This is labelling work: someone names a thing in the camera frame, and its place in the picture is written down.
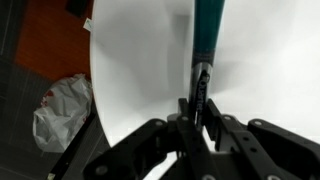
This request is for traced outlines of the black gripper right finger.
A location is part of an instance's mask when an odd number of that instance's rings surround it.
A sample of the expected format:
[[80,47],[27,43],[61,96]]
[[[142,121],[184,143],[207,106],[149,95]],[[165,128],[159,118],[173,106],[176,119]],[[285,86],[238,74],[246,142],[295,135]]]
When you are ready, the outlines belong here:
[[263,119],[247,125],[208,101],[204,125],[240,180],[320,180],[320,145]]

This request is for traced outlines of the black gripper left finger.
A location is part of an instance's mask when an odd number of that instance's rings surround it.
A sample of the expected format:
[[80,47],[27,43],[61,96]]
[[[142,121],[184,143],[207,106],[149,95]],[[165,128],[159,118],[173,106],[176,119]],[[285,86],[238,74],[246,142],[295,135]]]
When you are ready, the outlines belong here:
[[89,163],[85,180],[143,180],[171,152],[178,154],[163,174],[167,179],[219,180],[220,175],[202,134],[196,130],[186,99],[168,121],[151,119]]

